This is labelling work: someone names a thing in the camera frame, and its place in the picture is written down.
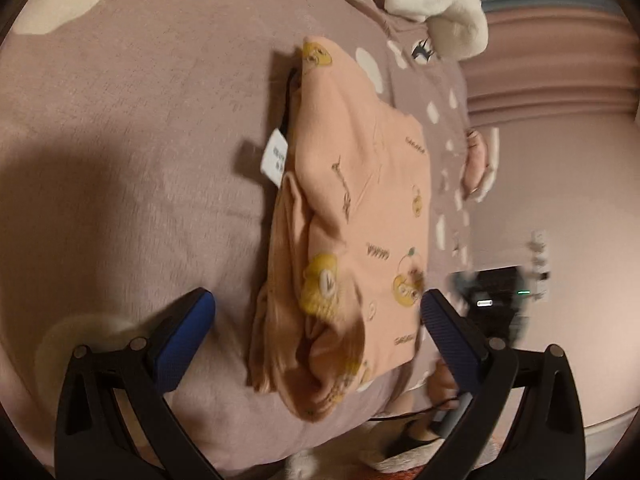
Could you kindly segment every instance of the clothing tag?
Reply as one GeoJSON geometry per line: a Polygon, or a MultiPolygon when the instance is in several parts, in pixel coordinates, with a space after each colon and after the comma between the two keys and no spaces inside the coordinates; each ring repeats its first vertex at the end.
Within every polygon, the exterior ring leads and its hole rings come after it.
{"type": "Polygon", "coordinates": [[[269,137],[267,147],[262,154],[262,162],[260,163],[260,171],[269,177],[278,188],[282,183],[282,174],[284,173],[284,161],[287,159],[287,150],[289,144],[287,139],[280,133],[279,129],[275,129],[269,137]]]}

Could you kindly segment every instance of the pink fabric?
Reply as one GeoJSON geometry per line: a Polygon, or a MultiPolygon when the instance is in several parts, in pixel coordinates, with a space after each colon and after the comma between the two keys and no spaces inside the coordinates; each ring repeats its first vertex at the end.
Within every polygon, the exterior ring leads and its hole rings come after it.
{"type": "Polygon", "coordinates": [[[20,379],[8,408],[39,456],[52,456],[73,346],[123,346],[195,286],[216,295],[216,323],[170,405],[221,469],[348,431],[429,369],[425,335],[410,364],[313,424],[247,385],[275,197],[260,154],[307,34],[353,58],[366,50],[379,98],[422,125],[429,213],[446,219],[427,286],[446,290],[447,275],[466,267],[453,250],[469,238],[454,200],[468,125],[462,74],[413,60],[425,27],[390,19],[374,0],[101,0],[49,34],[11,32],[0,52],[0,383],[20,379]]]}
{"type": "Polygon", "coordinates": [[[333,41],[305,40],[301,94],[250,363],[313,421],[415,355],[431,177],[420,123],[333,41]]]}
{"type": "Polygon", "coordinates": [[[462,189],[465,198],[473,193],[482,180],[487,166],[487,147],[482,134],[472,130],[466,135],[468,152],[466,154],[465,174],[462,176],[462,189]]]}

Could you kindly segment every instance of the bed sheet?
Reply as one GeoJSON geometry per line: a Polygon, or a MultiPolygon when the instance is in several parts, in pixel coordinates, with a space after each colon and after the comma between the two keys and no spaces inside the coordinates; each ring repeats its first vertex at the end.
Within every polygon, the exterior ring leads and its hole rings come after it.
{"type": "Polygon", "coordinates": [[[375,0],[30,0],[0,50],[0,399],[44,463],[72,348],[120,348],[196,286],[218,317],[168,402],[221,470],[342,434],[429,370],[425,336],[410,365],[317,424],[246,384],[275,197],[260,156],[308,34],[423,126],[428,286],[471,265],[465,85],[456,63],[411,56],[424,25],[375,0]]]}

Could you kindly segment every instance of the human hand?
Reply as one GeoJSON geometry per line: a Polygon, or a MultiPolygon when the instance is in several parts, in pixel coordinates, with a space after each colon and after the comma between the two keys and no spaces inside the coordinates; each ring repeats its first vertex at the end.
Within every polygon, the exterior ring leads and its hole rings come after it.
{"type": "Polygon", "coordinates": [[[434,406],[438,406],[440,410],[453,410],[458,407],[457,400],[449,400],[458,395],[458,385],[453,378],[449,367],[442,358],[436,362],[436,368],[427,378],[426,383],[427,396],[434,406]]]}

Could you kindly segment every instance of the folded clothing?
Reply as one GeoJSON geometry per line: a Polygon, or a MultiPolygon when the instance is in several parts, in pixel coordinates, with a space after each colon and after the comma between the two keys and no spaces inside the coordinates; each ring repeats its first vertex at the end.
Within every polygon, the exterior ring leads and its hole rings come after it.
{"type": "Polygon", "coordinates": [[[466,142],[468,152],[466,152],[465,173],[462,176],[465,198],[478,189],[487,167],[487,146],[482,134],[477,130],[471,130],[466,134],[466,142]]]}
{"type": "Polygon", "coordinates": [[[428,256],[422,127],[335,43],[308,38],[250,370],[298,417],[410,361],[428,256]]]}

